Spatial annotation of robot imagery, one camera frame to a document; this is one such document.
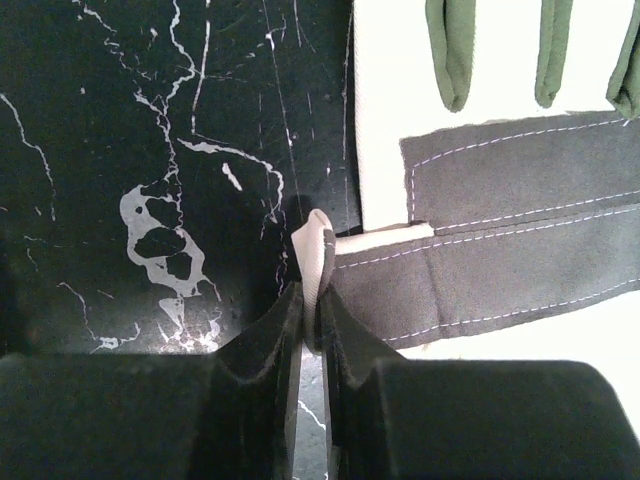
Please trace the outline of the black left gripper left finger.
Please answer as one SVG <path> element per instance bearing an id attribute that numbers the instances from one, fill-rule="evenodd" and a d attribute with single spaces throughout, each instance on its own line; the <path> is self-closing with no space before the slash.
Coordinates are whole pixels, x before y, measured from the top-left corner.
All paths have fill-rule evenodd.
<path id="1" fill-rule="evenodd" d="M 12 354 L 5 479 L 288 479 L 302 287 L 204 355 Z"/>

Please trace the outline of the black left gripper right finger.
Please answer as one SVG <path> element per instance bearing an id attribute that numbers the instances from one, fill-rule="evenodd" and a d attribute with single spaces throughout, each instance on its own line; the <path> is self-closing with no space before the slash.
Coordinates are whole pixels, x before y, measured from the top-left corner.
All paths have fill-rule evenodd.
<path id="1" fill-rule="evenodd" d="M 574 361 L 409 360 L 327 291 L 318 307 L 332 479 L 635 479 L 613 387 Z"/>

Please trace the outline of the white glove green trim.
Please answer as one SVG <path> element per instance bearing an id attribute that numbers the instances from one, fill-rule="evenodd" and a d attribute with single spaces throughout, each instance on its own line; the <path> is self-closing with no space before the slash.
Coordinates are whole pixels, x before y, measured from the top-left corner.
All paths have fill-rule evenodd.
<path id="1" fill-rule="evenodd" d="M 363 230 L 292 237 L 319 351 L 333 288 L 434 358 L 639 350 L 639 5 L 358 1 Z"/>

